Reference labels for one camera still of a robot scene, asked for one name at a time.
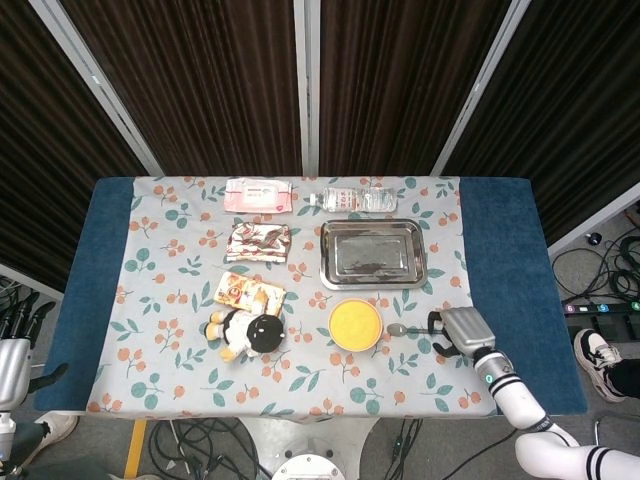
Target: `yellow floor marking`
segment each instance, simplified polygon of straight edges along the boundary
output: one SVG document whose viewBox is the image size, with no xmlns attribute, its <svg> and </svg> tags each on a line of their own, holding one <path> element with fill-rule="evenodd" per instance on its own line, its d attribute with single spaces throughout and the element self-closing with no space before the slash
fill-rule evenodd
<svg viewBox="0 0 640 480">
<path fill-rule="evenodd" d="M 124 469 L 124 478 L 136 478 L 138 476 L 138 466 L 140 465 L 140 455 L 144 445 L 144 431 L 147 428 L 147 421 L 138 419 L 133 424 L 131 432 L 131 443 L 129 444 L 129 457 L 127 466 Z"/>
</svg>

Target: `floral tablecloth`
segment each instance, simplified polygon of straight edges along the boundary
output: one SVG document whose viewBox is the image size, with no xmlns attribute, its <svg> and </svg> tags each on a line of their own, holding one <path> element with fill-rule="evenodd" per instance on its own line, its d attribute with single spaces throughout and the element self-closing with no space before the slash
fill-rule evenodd
<svg viewBox="0 0 640 480">
<path fill-rule="evenodd" d="M 445 359 L 439 336 L 385 334 L 375 348 L 349 354 L 327 330 L 345 298 L 375 305 L 385 325 L 426 327 L 431 310 L 471 305 L 459 180 L 454 177 L 287 178 L 293 212 L 238 215 L 224 211 L 222 177 L 137 178 L 127 245 L 109 328 L 87 410 L 124 418 L 271 416 L 308 422 L 332 415 L 485 416 L 495 403 L 471 362 Z M 320 277 L 320 228 L 345 218 L 309 204 L 326 186 L 395 188 L 395 218 L 410 218 L 424 234 L 429 281 L 422 289 L 335 292 Z M 385 214 L 351 214 L 385 218 Z M 225 263 L 239 221 L 287 224 L 292 245 L 285 264 Z M 204 325 L 225 271 L 284 287 L 287 336 L 278 351 L 231 364 L 221 341 L 207 342 Z"/>
</svg>

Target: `water bottle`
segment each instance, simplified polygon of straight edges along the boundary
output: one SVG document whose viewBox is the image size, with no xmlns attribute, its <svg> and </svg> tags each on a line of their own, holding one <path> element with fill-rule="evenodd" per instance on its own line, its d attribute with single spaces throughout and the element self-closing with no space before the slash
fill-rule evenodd
<svg viewBox="0 0 640 480">
<path fill-rule="evenodd" d="M 312 193 L 312 206 L 328 212 L 393 212 L 398 204 L 393 188 L 325 188 Z"/>
</svg>

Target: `yellow bowl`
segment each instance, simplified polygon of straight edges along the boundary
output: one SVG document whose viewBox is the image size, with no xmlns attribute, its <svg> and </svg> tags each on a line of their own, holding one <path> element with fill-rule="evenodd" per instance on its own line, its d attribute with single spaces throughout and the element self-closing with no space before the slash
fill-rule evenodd
<svg viewBox="0 0 640 480">
<path fill-rule="evenodd" d="M 358 298 L 343 300 L 331 312 L 329 333 L 339 347 L 362 352 L 380 340 L 382 319 L 369 302 Z"/>
</svg>

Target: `snack package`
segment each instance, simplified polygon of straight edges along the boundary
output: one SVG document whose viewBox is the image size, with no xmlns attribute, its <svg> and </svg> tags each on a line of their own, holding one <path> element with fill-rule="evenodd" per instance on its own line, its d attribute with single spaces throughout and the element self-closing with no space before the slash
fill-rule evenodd
<svg viewBox="0 0 640 480">
<path fill-rule="evenodd" d="M 238 223 L 227 242 L 227 260 L 284 263 L 291 246 L 286 225 Z"/>
<path fill-rule="evenodd" d="M 213 299 L 223 305 L 251 312 L 254 308 L 255 296 L 260 289 L 269 298 L 264 313 L 279 316 L 287 292 L 283 288 L 258 282 L 237 273 L 225 272 L 222 275 Z"/>
<path fill-rule="evenodd" d="M 227 212 L 285 213 L 293 210 L 291 182 L 271 179 L 227 180 L 224 209 Z"/>
</svg>

